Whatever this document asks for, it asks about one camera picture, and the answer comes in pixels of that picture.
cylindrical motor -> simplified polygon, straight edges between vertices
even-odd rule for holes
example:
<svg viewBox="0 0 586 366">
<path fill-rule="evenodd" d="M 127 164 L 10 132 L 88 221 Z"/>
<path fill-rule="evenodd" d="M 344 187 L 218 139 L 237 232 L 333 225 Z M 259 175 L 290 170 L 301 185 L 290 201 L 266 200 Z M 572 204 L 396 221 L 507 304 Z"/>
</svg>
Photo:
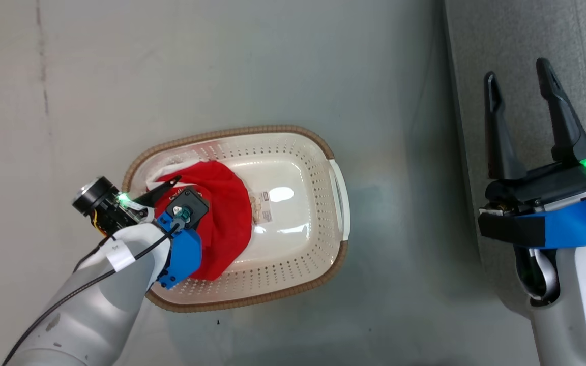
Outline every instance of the cylindrical motor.
<svg viewBox="0 0 586 366">
<path fill-rule="evenodd" d="M 137 225 L 147 216 L 146 209 L 124 206 L 120 197 L 127 198 L 105 176 L 100 176 L 81 188 L 72 206 L 83 216 L 89 216 L 92 225 L 104 236 L 110 236 L 119 229 Z"/>
</svg>

concrete floor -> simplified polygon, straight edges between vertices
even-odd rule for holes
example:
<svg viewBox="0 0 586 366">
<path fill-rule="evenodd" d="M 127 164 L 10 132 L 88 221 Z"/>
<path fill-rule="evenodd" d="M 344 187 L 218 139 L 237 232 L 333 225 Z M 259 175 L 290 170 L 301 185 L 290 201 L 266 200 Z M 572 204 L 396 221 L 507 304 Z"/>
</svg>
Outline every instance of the concrete floor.
<svg viewBox="0 0 586 366">
<path fill-rule="evenodd" d="M 0 0 L 0 361 L 98 234 L 70 207 L 145 148 L 295 123 L 352 211 L 327 285 L 179 315 L 146 302 L 119 366 L 536 365 L 477 261 L 437 2 Z"/>
</svg>

yellow wire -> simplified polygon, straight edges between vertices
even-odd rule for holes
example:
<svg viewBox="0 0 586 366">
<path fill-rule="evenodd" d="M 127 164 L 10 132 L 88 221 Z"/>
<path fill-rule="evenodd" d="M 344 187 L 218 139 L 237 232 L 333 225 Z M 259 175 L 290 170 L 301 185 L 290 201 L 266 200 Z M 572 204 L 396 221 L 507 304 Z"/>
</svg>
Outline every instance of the yellow wire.
<svg viewBox="0 0 586 366">
<path fill-rule="evenodd" d="M 105 235 L 105 232 L 101 231 L 101 229 L 99 229 L 98 225 L 96 225 L 96 217 L 97 217 L 97 215 L 96 215 L 96 210 L 94 210 L 94 218 L 92 219 L 92 225 L 93 225 L 94 227 L 96 227 L 96 230 L 98 230 L 98 232 L 100 232 L 100 233 L 101 233 L 101 235 L 103 235 L 103 236 L 107 236 L 107 235 Z"/>
</svg>

blue plastic part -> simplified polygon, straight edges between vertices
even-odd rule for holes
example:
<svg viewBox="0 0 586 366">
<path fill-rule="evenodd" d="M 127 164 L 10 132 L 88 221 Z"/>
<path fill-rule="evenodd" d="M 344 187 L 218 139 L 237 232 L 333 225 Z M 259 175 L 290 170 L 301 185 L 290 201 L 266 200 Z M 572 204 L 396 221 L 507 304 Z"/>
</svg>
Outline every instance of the blue plastic part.
<svg viewBox="0 0 586 366">
<path fill-rule="evenodd" d="M 586 201 L 531 216 L 544 217 L 546 249 L 586 246 Z"/>
<path fill-rule="evenodd" d="M 164 231 L 169 231 L 172 220 L 173 218 L 165 212 L 158 217 L 157 222 Z M 170 263 L 165 268 L 167 273 L 159 276 L 158 282 L 163 287 L 171 289 L 198 271 L 201 261 L 202 245 L 198 233 L 193 229 L 182 229 L 175 232 L 171 241 Z"/>
</svg>

red cloth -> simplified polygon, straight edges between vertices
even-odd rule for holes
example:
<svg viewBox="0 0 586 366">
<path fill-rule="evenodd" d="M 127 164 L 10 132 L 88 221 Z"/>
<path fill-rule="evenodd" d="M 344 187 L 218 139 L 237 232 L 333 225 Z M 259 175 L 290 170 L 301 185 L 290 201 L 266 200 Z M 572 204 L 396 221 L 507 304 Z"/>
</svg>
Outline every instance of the red cloth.
<svg viewBox="0 0 586 366">
<path fill-rule="evenodd" d="M 243 181 L 219 162 L 200 162 L 158 178 L 166 181 L 181 175 L 183 183 L 192 183 L 209 202 L 209 211 L 196 230 L 202 241 L 202 264 L 191 275 L 196 280 L 216 280 L 246 248 L 252 235 L 252 206 Z M 156 204 L 161 215 L 170 198 L 184 187 L 172 188 Z"/>
</svg>

